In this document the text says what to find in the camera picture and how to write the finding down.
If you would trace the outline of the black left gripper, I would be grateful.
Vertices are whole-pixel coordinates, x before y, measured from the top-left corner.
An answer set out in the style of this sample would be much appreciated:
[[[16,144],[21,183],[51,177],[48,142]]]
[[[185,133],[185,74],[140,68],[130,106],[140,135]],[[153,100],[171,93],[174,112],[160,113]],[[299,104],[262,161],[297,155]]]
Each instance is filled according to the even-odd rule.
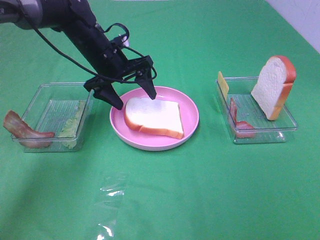
[[[123,34],[109,40],[106,33],[112,27],[120,27]],[[106,30],[99,24],[89,30],[89,39],[85,55],[89,58],[89,63],[98,74],[108,78],[110,82],[127,82],[134,78],[134,83],[138,84],[154,100],[157,92],[153,83],[153,61],[149,55],[142,55],[130,47],[120,47],[119,36],[130,36],[128,28],[121,23],[114,23]],[[97,86],[94,88],[93,96],[102,100],[118,110],[123,108],[123,101],[118,96],[111,84]]]

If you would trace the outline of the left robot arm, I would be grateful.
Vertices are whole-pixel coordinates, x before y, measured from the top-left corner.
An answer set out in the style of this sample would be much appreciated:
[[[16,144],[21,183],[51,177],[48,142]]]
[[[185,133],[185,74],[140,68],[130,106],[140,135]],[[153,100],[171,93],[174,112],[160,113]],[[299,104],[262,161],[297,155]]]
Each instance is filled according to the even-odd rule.
[[[2,0],[0,21],[24,30],[33,29],[58,54],[89,72],[55,47],[40,29],[63,32],[94,69],[91,72],[94,77],[85,82],[84,88],[118,110],[124,103],[112,86],[114,82],[138,84],[152,100],[156,98],[153,80],[157,72],[152,58],[140,54],[138,58],[128,59],[122,51],[129,49],[128,28],[116,22],[115,26],[122,28],[124,34],[109,40],[106,33],[110,28],[103,29],[98,24],[86,0]]]

